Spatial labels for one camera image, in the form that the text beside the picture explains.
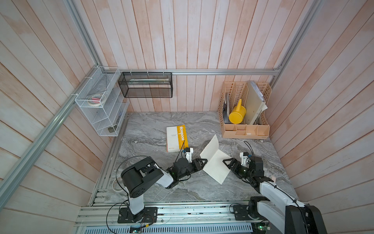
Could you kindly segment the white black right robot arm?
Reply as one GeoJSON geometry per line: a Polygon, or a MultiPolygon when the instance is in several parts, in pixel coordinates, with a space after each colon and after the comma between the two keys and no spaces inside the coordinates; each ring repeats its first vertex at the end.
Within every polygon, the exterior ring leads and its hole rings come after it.
{"type": "Polygon", "coordinates": [[[237,178],[251,185],[260,195],[247,205],[232,205],[235,220],[268,222],[282,234],[326,234],[320,210],[304,204],[282,190],[275,180],[265,177],[263,161],[251,156],[244,163],[231,158],[223,160],[237,178]]]}

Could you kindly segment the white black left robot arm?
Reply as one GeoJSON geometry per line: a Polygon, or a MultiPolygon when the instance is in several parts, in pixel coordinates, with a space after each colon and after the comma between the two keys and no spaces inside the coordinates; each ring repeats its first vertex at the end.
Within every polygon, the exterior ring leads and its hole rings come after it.
{"type": "Polygon", "coordinates": [[[166,189],[171,189],[179,182],[185,181],[204,168],[207,159],[194,159],[188,161],[185,158],[178,159],[173,166],[162,169],[151,157],[139,156],[140,161],[130,165],[121,173],[125,191],[129,197],[129,209],[132,215],[143,212],[145,205],[143,194],[154,184],[159,184],[166,189]]]}

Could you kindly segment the yellow plastic watering can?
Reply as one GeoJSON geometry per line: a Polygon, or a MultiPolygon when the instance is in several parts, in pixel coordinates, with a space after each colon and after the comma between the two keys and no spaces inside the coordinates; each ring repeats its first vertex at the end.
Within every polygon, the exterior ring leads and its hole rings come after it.
{"type": "Polygon", "coordinates": [[[246,108],[242,106],[242,99],[239,99],[238,104],[233,108],[229,114],[229,120],[232,124],[240,124],[246,114],[246,108]]]}

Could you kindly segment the grey book in organizer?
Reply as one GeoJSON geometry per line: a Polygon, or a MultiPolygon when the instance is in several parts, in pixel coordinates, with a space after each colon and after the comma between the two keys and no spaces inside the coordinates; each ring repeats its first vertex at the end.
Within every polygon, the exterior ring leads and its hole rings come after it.
{"type": "Polygon", "coordinates": [[[229,114],[230,114],[230,111],[229,111],[229,93],[226,93],[225,98],[224,98],[224,104],[223,104],[223,121],[224,121],[224,124],[231,124],[231,122],[229,120],[229,114]]]}

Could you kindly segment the beige plastic desk organizer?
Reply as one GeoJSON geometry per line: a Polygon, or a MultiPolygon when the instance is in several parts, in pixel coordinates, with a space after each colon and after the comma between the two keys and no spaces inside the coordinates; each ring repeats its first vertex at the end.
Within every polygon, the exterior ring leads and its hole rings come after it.
{"type": "MultiPolygon", "coordinates": [[[[271,87],[267,82],[256,82],[261,93],[263,94],[266,106],[271,95],[271,87]]],[[[266,139],[269,137],[270,125],[265,118],[265,110],[256,119],[253,125],[248,125],[245,120],[240,124],[224,124],[223,121],[223,104],[225,94],[229,93],[229,111],[238,104],[242,99],[242,106],[245,107],[248,94],[247,82],[224,82],[218,106],[218,115],[220,119],[221,132],[223,138],[239,138],[239,139],[266,139]]]]}

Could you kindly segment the beige folder in organizer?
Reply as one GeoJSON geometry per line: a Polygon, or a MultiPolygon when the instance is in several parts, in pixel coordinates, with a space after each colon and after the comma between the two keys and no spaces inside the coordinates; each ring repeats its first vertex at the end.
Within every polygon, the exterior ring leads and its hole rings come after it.
{"type": "Polygon", "coordinates": [[[260,114],[267,109],[266,101],[258,85],[254,81],[247,82],[248,94],[245,103],[245,123],[253,125],[260,114]]]}

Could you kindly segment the tape roll on shelf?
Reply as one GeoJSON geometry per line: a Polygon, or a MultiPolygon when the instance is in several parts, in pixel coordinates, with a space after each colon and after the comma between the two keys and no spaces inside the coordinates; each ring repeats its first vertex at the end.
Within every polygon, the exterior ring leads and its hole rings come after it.
{"type": "Polygon", "coordinates": [[[98,107],[104,105],[107,100],[107,97],[104,93],[93,94],[88,97],[87,103],[89,106],[98,107]]]}

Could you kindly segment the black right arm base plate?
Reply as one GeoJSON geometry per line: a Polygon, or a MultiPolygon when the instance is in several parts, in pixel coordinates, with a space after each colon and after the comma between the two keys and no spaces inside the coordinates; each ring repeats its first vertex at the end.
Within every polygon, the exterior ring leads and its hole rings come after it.
{"type": "Polygon", "coordinates": [[[234,214],[236,221],[260,220],[257,210],[250,205],[233,204],[230,209],[232,209],[231,212],[234,214]]]}

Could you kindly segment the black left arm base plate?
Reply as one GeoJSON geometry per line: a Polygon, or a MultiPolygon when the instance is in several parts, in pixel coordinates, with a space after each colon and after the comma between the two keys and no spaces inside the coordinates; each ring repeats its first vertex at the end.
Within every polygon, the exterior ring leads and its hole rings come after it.
{"type": "Polygon", "coordinates": [[[140,213],[132,214],[129,208],[121,208],[118,223],[155,223],[157,221],[158,208],[145,207],[140,213]]]}

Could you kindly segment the horizontal aluminium wall rail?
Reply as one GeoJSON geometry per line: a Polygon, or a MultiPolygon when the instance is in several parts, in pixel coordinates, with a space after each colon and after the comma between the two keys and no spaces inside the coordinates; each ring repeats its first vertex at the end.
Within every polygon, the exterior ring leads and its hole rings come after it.
{"type": "Polygon", "coordinates": [[[119,70],[119,72],[141,72],[141,73],[172,73],[176,76],[223,76],[223,75],[265,75],[265,76],[275,76],[278,75],[279,69],[119,69],[116,67],[105,67],[104,71],[119,70]]]}

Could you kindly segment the black mesh wall basket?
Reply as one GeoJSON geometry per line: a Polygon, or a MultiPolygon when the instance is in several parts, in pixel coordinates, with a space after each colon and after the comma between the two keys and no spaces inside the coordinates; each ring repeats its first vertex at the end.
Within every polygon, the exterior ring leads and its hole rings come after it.
{"type": "Polygon", "coordinates": [[[172,98],[172,73],[122,72],[118,85],[125,98],[172,98]]]}

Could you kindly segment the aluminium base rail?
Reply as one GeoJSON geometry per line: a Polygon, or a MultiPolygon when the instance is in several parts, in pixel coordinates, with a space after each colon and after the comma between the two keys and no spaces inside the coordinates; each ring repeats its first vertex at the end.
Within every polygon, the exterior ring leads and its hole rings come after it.
{"type": "Polygon", "coordinates": [[[126,203],[95,203],[81,208],[74,234],[249,234],[275,233],[268,222],[236,221],[230,206],[237,202],[158,202],[155,223],[118,223],[126,203]]]}

